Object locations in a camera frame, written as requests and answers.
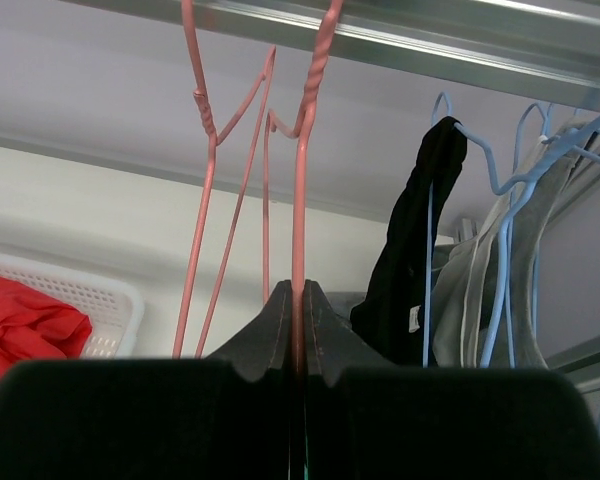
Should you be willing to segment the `black tank top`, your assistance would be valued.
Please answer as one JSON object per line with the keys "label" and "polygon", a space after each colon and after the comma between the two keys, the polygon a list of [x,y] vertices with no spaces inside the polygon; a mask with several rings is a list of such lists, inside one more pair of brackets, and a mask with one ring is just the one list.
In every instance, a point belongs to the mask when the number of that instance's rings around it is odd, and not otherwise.
{"label": "black tank top", "polygon": [[387,360],[420,366],[422,329],[409,330],[409,315],[424,314],[427,242],[438,222],[467,154],[467,138],[446,116],[423,137],[416,164],[392,210],[386,242],[365,299],[353,307],[353,331]]}

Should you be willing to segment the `red tank top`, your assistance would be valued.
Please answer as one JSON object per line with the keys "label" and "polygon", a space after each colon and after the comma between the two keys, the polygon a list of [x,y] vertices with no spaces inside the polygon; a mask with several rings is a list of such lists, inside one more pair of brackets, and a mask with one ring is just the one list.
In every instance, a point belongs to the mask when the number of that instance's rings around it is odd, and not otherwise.
{"label": "red tank top", "polygon": [[0,379],[21,361],[79,357],[92,330],[75,307],[0,277]]}

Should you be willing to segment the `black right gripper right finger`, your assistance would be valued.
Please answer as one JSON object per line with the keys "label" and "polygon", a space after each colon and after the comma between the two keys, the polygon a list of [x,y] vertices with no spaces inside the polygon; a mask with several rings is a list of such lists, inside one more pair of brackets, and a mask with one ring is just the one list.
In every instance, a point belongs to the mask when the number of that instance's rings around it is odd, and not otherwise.
{"label": "black right gripper right finger", "polygon": [[600,479],[600,438],[563,376],[399,367],[320,285],[303,295],[312,479]]}

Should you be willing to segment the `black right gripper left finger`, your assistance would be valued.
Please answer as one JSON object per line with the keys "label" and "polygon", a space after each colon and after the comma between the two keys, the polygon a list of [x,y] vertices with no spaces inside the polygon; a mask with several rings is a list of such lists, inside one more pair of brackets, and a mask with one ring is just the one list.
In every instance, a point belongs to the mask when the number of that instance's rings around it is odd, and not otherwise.
{"label": "black right gripper left finger", "polygon": [[203,359],[28,361],[0,380],[0,479],[284,479],[291,287]]}

